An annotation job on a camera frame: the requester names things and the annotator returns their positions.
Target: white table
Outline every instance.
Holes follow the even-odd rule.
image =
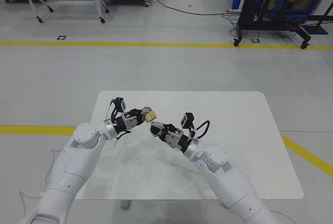
[[[127,110],[150,106],[157,121],[177,127],[185,112],[194,114],[195,126],[210,120],[203,141],[224,148],[261,199],[303,197],[262,93],[103,91],[91,122],[105,119],[110,100],[117,96],[125,99]],[[120,140],[107,142],[76,199],[217,199],[194,165],[180,151],[152,137],[149,129],[149,124],[143,124]]]

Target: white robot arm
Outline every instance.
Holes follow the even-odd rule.
[[[93,173],[107,140],[119,139],[129,130],[155,119],[149,107],[125,111],[123,98],[112,100],[111,119],[79,125],[56,159],[50,183],[38,205],[19,224],[62,224],[78,191]]]
[[[192,113],[186,113],[181,126],[189,129],[187,137],[181,129],[172,124],[152,122],[151,133],[172,148],[180,150],[200,171],[210,188],[222,204],[236,212],[247,224],[280,224],[259,198],[248,177],[228,159],[225,151],[217,146],[207,146],[199,141],[205,135],[210,122],[199,128],[193,126]],[[196,130],[207,124],[205,132],[195,138]]]

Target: caster wheel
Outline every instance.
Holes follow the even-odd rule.
[[[302,45],[301,45],[301,48],[302,48],[302,49],[305,49],[305,48],[308,47],[308,45],[309,45],[309,44],[308,44],[307,42],[303,41],[303,42],[302,42]]]

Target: yellow tape stripe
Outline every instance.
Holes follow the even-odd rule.
[[[284,142],[284,145],[298,154],[299,156],[303,157],[305,160],[313,164],[314,166],[318,167],[320,170],[324,171],[326,174],[333,177],[333,166],[325,162],[324,160],[321,160],[319,157],[311,153],[310,151],[306,150],[302,146],[298,145],[297,143],[293,142],[286,136],[282,135],[282,139]]]
[[[235,48],[233,44],[217,43],[140,43],[140,42],[90,42],[90,41],[0,41],[0,46],[133,46],[165,48]],[[298,45],[240,44],[243,49],[300,50]],[[309,46],[308,50],[333,50],[333,46]]]
[[[68,126],[19,126],[0,125],[0,134],[40,134],[51,136],[71,136],[75,127]]]
[[[20,125],[0,125],[0,134],[34,134],[34,135],[54,135],[71,136],[75,127],[69,126],[20,126]],[[294,151],[305,160],[333,177],[333,166],[321,160],[319,157],[306,150],[291,139],[282,135],[283,142],[287,148]]]

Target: gray floor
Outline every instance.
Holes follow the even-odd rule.
[[[164,0],[201,13],[227,10],[221,0]],[[191,16],[162,7],[110,6],[100,24],[92,2],[49,3],[36,9],[0,0],[0,40],[233,43],[231,24],[220,16]],[[333,45],[331,35],[312,45]],[[244,43],[257,32],[249,32]],[[262,44],[299,45],[261,32]],[[0,124],[78,125],[90,120],[102,90],[261,91],[279,130],[333,165],[333,51],[123,47],[0,46]],[[23,213],[19,190],[38,195],[63,136],[0,136],[0,223]],[[267,200],[298,224],[333,223],[333,179],[289,151],[304,190],[301,200]],[[26,200],[27,210],[37,201]],[[291,221],[283,219],[284,224]],[[77,200],[68,223],[241,223],[217,201]]]

